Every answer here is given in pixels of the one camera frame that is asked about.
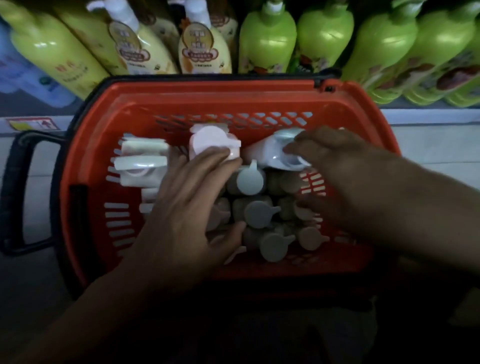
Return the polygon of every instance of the black basket handle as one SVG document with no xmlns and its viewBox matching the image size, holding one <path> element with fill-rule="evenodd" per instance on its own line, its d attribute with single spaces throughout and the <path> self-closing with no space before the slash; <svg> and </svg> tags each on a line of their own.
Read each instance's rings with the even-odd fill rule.
<svg viewBox="0 0 480 364">
<path fill-rule="evenodd" d="M 10 148 L 0 193 L 0 251 L 5 255 L 24 255 L 53 244 L 51 237 L 25 244 L 23 235 L 28 171 L 36 145 L 44 141 L 61 145 L 64 139 L 54 134 L 27 131 L 18 134 Z"/>
</svg>

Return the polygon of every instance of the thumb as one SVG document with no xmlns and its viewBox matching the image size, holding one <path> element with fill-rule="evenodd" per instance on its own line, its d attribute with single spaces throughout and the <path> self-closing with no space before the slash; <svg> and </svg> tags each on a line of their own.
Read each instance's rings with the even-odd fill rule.
<svg viewBox="0 0 480 364">
<path fill-rule="evenodd" d="M 212 265 L 222 265 L 238 249 L 246 226 L 244 221 L 239 221 L 228 229 L 222 239 L 214 239 L 209 244 Z"/>
<path fill-rule="evenodd" d="M 297 197 L 298 207 L 306 207 L 316 212 L 331 222 L 340 222 L 342 219 L 342 205 L 331 197 L 303 194 Z"/>
</svg>

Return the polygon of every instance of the person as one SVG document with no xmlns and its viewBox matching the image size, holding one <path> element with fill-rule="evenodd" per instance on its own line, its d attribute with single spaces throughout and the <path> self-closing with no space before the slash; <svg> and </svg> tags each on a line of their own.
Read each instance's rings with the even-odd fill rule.
<svg viewBox="0 0 480 364">
<path fill-rule="evenodd" d="M 338 192 L 299 204 L 363 239 L 480 274 L 480 193 L 374 147 L 348 130 L 302 132 L 285 152 L 309 161 Z M 150 218 L 129 254 L 93 282 L 15 363 L 91 362 L 89 355 L 149 307 L 207 278 L 240 246 L 244 222 L 209 244 L 208 216 L 241 165 L 209 148 L 170 161 Z"/>
</svg>

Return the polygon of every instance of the green bottle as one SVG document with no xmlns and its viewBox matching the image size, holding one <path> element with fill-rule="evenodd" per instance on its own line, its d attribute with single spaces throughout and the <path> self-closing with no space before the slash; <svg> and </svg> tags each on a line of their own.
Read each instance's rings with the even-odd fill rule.
<svg viewBox="0 0 480 364">
<path fill-rule="evenodd" d="M 472 40 L 458 55 L 403 94 L 417 105 L 429 105 L 480 75 L 480 19 Z"/>
<path fill-rule="evenodd" d="M 295 21 L 283 2 L 267 1 L 241 26 L 239 73 L 286 72 L 296 38 Z"/>
<path fill-rule="evenodd" d="M 383 72 L 400 61 L 417 38 L 416 16 L 423 1 L 392 2 L 393 11 L 365 20 L 357 33 L 352 55 L 342 70 L 343 81 L 355 81 L 369 91 Z"/>
<path fill-rule="evenodd" d="M 317 73 L 332 67 L 353 33 L 353 15 L 346 0 L 329 0 L 325 7 L 307 9 L 297 23 L 292 73 Z"/>
<path fill-rule="evenodd" d="M 459 108 L 468 108 L 480 103 L 480 77 L 477 76 L 466 85 L 449 94 L 445 97 L 445 101 Z"/>
<path fill-rule="evenodd" d="M 417 85 L 443 63 L 455 57 L 472 39 L 480 1 L 469 1 L 452 10 L 437 10 L 420 17 L 417 39 L 406 56 L 385 70 L 369 94 L 377 104 L 387 104 Z"/>
</svg>

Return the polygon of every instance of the red shopping basket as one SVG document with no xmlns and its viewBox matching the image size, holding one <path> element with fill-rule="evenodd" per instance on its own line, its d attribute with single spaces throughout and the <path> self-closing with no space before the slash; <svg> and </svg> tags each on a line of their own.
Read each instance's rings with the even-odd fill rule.
<svg viewBox="0 0 480 364">
<path fill-rule="evenodd" d="M 113 77 L 84 103 L 64 138 L 40 132 L 17 137 L 7 164 L 10 170 L 5 171 L 10 180 L 4 181 L 1 196 L 2 251 L 17 255 L 54 244 L 69 285 L 77 287 L 70 289 L 78 295 L 117 266 L 144 224 L 139 212 L 141 189 L 121 186 L 113 167 L 122 138 L 163 138 L 171 145 L 186 146 L 190 127 L 207 122 L 228 124 L 242 146 L 281 128 L 328 125 L 347 128 L 399 153 L 382 113 L 355 83 L 285 75 Z M 25 245 L 18 206 L 23 204 L 25 169 L 41 140 L 61 143 L 51 188 L 53 237 Z M 321 174 L 309 171 L 302 176 L 309 183 L 302 193 L 332 192 Z M 267 280 L 279 292 L 319 276 L 357 279 L 358 283 L 361 274 L 376 266 L 380 258 L 371 245 L 321 216 L 316 223 L 322 235 L 330 238 L 317 251 L 291 246 L 279 263 L 265 262 L 258 252 L 244 253 L 221 267 L 213 282 L 243 282 L 242 287 L 249 287 L 245 282 Z"/>
</svg>

